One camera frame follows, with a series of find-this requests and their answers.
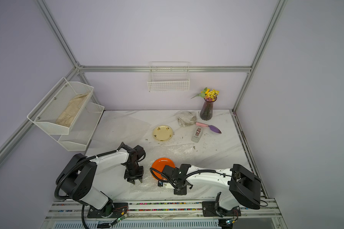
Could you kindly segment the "orange dinner plate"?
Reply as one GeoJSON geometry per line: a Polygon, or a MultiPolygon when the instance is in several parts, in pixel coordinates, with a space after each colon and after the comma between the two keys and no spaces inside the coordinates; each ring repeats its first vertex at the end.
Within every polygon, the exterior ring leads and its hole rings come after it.
{"type": "MultiPolygon", "coordinates": [[[[154,161],[151,169],[155,169],[158,172],[162,172],[165,166],[170,166],[172,168],[175,168],[175,164],[171,159],[166,158],[166,157],[162,157],[162,158],[159,158],[156,161],[154,161]]],[[[166,178],[162,177],[161,174],[159,174],[155,171],[151,171],[151,174],[156,180],[167,181],[166,178]]]]}

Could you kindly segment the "clear bubble wrap sheet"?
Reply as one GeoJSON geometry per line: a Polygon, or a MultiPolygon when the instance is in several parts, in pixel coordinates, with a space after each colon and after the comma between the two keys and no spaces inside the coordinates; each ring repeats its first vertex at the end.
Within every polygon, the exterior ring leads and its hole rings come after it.
{"type": "Polygon", "coordinates": [[[195,112],[180,111],[175,115],[175,117],[180,127],[189,127],[195,125],[197,122],[195,112]]]}
{"type": "Polygon", "coordinates": [[[131,193],[142,192],[169,192],[170,184],[158,186],[158,179],[165,180],[159,173],[151,173],[150,168],[162,172],[165,166],[179,168],[181,164],[194,164],[196,148],[194,144],[176,146],[145,147],[146,158],[141,162],[144,166],[142,182],[130,186],[131,193]]]}

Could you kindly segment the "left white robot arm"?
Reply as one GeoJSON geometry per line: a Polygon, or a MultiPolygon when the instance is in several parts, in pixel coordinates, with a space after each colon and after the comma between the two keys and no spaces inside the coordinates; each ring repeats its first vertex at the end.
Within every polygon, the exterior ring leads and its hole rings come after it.
{"type": "Polygon", "coordinates": [[[94,156],[76,154],[58,176],[54,197],[58,200],[72,199],[110,215],[115,208],[113,200],[93,185],[96,173],[122,165],[125,167],[124,179],[127,182],[142,182],[144,169],[139,163],[145,157],[143,147],[137,145],[131,148],[124,143],[116,150],[94,156]]]}

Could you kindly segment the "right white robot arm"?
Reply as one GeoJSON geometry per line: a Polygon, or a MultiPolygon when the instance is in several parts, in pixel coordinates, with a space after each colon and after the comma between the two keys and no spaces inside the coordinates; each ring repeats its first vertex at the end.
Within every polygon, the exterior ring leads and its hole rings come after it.
{"type": "Polygon", "coordinates": [[[221,215],[240,205],[259,210],[261,208],[261,179],[240,164],[228,169],[204,169],[190,164],[179,168],[165,165],[162,171],[150,168],[152,176],[175,195],[187,194],[196,185],[218,187],[216,211],[221,215]]]}

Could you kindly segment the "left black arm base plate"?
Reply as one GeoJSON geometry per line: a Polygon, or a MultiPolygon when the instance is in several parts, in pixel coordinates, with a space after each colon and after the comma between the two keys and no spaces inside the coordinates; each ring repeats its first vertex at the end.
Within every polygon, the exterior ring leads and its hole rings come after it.
{"type": "Polygon", "coordinates": [[[90,207],[87,218],[88,219],[100,219],[100,218],[110,218],[116,219],[121,217],[123,212],[127,212],[129,204],[127,202],[113,202],[112,206],[106,206],[105,208],[98,210],[94,207],[90,207]]]}

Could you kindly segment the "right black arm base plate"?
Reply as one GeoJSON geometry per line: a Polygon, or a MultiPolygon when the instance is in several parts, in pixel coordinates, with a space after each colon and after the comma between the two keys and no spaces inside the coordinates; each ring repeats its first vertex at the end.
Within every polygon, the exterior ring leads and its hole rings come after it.
{"type": "Polygon", "coordinates": [[[240,217],[241,211],[239,207],[234,207],[232,210],[226,210],[219,206],[218,202],[203,201],[202,202],[204,217],[240,217]]]}

